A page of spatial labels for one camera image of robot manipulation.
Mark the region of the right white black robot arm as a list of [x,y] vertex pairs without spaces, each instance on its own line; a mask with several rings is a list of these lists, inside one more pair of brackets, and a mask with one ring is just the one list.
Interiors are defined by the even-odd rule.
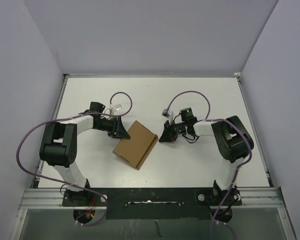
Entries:
[[229,189],[235,187],[236,178],[246,157],[252,156],[254,142],[237,115],[226,119],[198,120],[190,107],[179,111],[181,122],[176,123],[173,111],[163,110],[165,121],[160,143],[175,142],[182,136],[189,144],[200,137],[213,137],[222,156],[221,168],[212,192],[213,200],[222,205],[231,197]]

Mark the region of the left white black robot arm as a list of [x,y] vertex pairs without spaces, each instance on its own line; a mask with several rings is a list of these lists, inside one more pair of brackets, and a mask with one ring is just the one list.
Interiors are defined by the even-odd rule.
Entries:
[[101,116],[106,106],[99,102],[91,102],[88,110],[80,117],[48,123],[45,126],[39,150],[39,157],[52,166],[66,184],[65,194],[68,200],[81,206],[93,199],[88,190],[90,183],[83,176],[76,164],[78,135],[87,130],[107,132],[110,138],[126,139],[131,137],[123,126],[122,118]]

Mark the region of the brown cardboard paper box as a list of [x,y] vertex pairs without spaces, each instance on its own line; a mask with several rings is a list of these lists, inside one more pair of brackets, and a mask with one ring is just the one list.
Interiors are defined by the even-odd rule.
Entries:
[[140,170],[159,138],[137,120],[127,133],[130,139],[121,139],[112,153],[132,168]]

